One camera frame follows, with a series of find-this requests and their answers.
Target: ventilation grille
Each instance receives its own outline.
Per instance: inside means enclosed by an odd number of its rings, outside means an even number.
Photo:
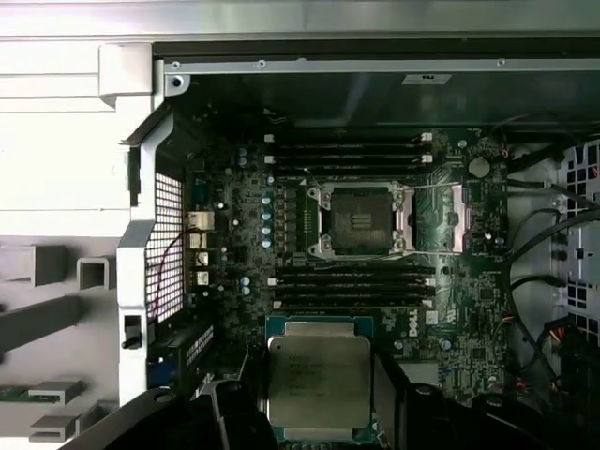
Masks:
[[[567,286],[567,302],[570,307],[587,309],[588,308],[588,289],[593,286],[580,281],[569,280]]]
[[[576,147],[575,158],[567,163],[567,188],[577,195],[587,195],[587,183],[598,178],[598,144],[588,143],[584,147]],[[567,216],[576,216],[583,209],[571,199],[567,201]]]
[[[213,326],[211,325],[200,338],[194,342],[194,344],[187,349],[186,352],[186,366],[189,367],[191,363],[198,357],[200,353],[206,348],[208,343],[213,339]]]
[[[600,342],[598,341],[598,321],[596,319],[590,319],[580,314],[569,313],[569,317],[572,318],[577,327],[588,336],[588,342],[598,347]]]
[[[570,149],[563,164],[562,180],[569,190],[589,200],[600,201],[600,141]],[[567,216],[576,216],[585,207],[567,201]],[[577,327],[586,333],[588,340],[598,345],[600,320],[600,277],[598,274],[598,225],[591,223],[568,231],[568,283],[567,309]]]
[[[157,173],[156,223],[146,245],[146,306],[159,322],[184,304],[183,185]]]

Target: cable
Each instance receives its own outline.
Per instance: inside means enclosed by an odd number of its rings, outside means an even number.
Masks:
[[[575,227],[585,222],[592,222],[600,218],[600,209],[586,210],[582,211],[576,216],[570,217],[567,220],[563,220],[562,222],[557,223],[551,227],[546,228],[528,242],[526,242],[521,248],[517,251],[513,252],[512,255],[508,257],[507,264],[510,272],[510,267],[512,264],[521,258],[524,254],[529,252],[532,248],[540,244],[541,242],[548,239],[552,234],[561,232],[570,227]],[[508,288],[510,288],[510,277],[508,278]]]
[[[155,299],[152,301],[152,315],[153,317],[157,316],[157,311],[159,309],[159,300],[160,300],[160,284],[162,283],[162,270],[164,269],[164,265],[165,265],[165,261],[167,260],[167,256],[169,255],[169,251],[171,251],[171,248],[173,248],[173,246],[177,243],[177,241],[179,239],[181,239],[183,236],[185,236],[186,234],[190,234],[190,233],[199,233],[200,230],[198,228],[188,228],[187,230],[183,230],[182,232],[180,232],[179,234],[177,234],[176,237],[174,237],[174,239],[169,243],[169,245],[167,246],[167,248],[165,248],[165,251],[162,253],[162,256],[160,257],[160,263],[158,264],[158,271],[157,271],[157,294],[155,296]]]
[[[523,229],[523,227],[527,224],[531,218],[537,216],[538,214],[553,214],[556,216],[556,223],[561,219],[561,211],[554,208],[541,208],[531,211],[527,216],[525,216],[515,227],[515,232],[513,232],[513,237],[508,241],[508,248],[512,248],[517,240],[518,233]]]
[[[554,183],[546,184],[543,181],[521,181],[514,180],[512,178],[507,178],[506,183],[508,186],[512,188],[525,188],[525,189],[544,189],[549,188],[551,190],[556,190],[560,192],[565,197],[571,199],[572,201],[580,204],[585,208],[600,208],[600,204],[596,202],[592,202],[591,200],[586,199],[580,195],[577,195],[575,192],[571,192],[566,187],[555,185]]]
[[[561,117],[559,117],[558,114],[556,114],[555,112],[552,112],[552,111],[536,111],[536,112],[528,112],[528,113],[520,114],[520,115],[513,115],[512,117],[508,117],[508,118],[502,120],[501,122],[498,122],[496,125],[494,125],[489,130],[488,135],[493,136],[494,133],[496,131],[498,131],[500,128],[505,127],[509,124],[512,124],[513,122],[519,122],[523,119],[529,119],[531,117],[536,117],[539,115],[549,117],[552,122],[554,122],[555,124],[557,124],[558,126],[560,126],[562,128],[562,131],[564,132],[564,134],[567,135],[569,138],[571,138],[573,143],[576,143],[577,145],[581,144],[581,139],[578,138],[573,133],[573,131],[571,131],[571,129],[564,123],[564,121],[561,119]]]
[[[535,345],[538,346],[540,349],[543,349],[544,344],[546,343],[546,339],[548,339],[548,330],[544,329],[540,333],[540,336],[537,337],[537,340],[535,341]],[[530,370],[533,366],[535,366],[535,363],[537,363],[538,360],[539,360],[539,353],[534,352],[532,359],[530,359],[528,363],[526,363],[523,367],[521,367],[518,370],[518,372],[523,373],[523,372]]]
[[[532,334],[525,326],[525,323],[521,319],[518,314],[517,304],[515,303],[515,298],[513,297],[513,292],[511,289],[511,277],[510,272],[513,266],[513,263],[521,258],[524,254],[530,251],[532,248],[548,239],[552,234],[561,232],[562,230],[570,227],[577,226],[584,222],[589,222],[593,220],[597,220],[600,218],[600,209],[593,209],[591,211],[585,211],[579,213],[577,216],[573,216],[564,220],[562,222],[557,223],[549,228],[546,228],[532,239],[530,239],[525,245],[523,245],[519,250],[515,251],[512,255],[510,255],[506,261],[506,277],[504,278],[504,288],[506,292],[506,303],[510,307],[510,310],[515,314],[515,322],[518,326],[518,329],[521,331],[525,340],[532,346],[534,354],[541,361],[545,371],[549,375],[550,379],[554,383],[556,380],[556,372],[552,368],[552,365],[549,363],[548,359],[544,355],[544,352],[540,345],[533,339]]]
[[[531,275],[529,277],[523,277],[515,281],[510,285],[511,291],[514,291],[517,288],[520,288],[522,285],[526,283],[533,283],[536,281],[541,281],[555,288],[564,288],[566,284],[559,278],[556,278],[552,275]]]
[[[540,362],[542,363],[542,366],[543,366],[544,370],[547,372],[547,375],[549,376],[550,380],[552,382],[554,382],[558,378],[556,375],[556,372],[554,371],[554,369],[552,368],[552,365],[548,361],[548,358],[544,354],[542,347],[533,338],[532,334],[527,329],[527,326],[525,326],[525,323],[523,322],[520,315],[518,314],[517,304],[515,303],[515,298],[513,297],[513,293],[510,289],[510,286],[511,286],[510,285],[510,268],[511,268],[511,265],[508,265],[508,271],[507,271],[508,274],[504,281],[504,283],[505,283],[504,288],[506,291],[506,303],[508,303],[510,311],[513,314],[515,314],[515,323],[517,324],[518,329],[525,337],[525,340],[527,341],[527,343],[532,346],[533,355],[537,359],[540,360]]]

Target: motherboard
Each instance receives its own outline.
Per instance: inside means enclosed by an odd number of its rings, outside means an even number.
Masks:
[[[504,153],[480,129],[210,148],[190,161],[189,291],[242,354],[272,317],[369,317],[412,381],[501,392]]]

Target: red wire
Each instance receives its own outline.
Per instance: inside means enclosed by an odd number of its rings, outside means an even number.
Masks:
[[[177,234],[177,237],[175,237],[167,246],[167,248],[165,249],[165,251],[162,253],[162,256],[160,258],[160,264],[158,265],[158,281],[157,281],[157,295],[154,299],[153,306],[152,306],[152,316],[154,318],[156,318],[157,316],[157,310],[159,308],[158,306],[158,300],[160,299],[160,283],[162,282],[162,270],[164,268],[165,265],[165,261],[167,260],[167,255],[169,255],[169,251],[171,250],[171,248],[173,248],[173,246],[175,245],[175,243],[181,239],[184,235],[188,234],[188,233],[195,233],[197,232],[198,229],[197,228],[189,228],[187,230],[183,230],[182,232],[180,232],[179,234]]]

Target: cpu processor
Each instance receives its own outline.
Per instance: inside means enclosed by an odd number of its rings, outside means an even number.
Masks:
[[[272,316],[266,413],[280,441],[370,442],[372,318]]]
[[[413,249],[413,190],[398,183],[326,183],[311,187],[319,241],[309,254],[326,260],[384,256]]]

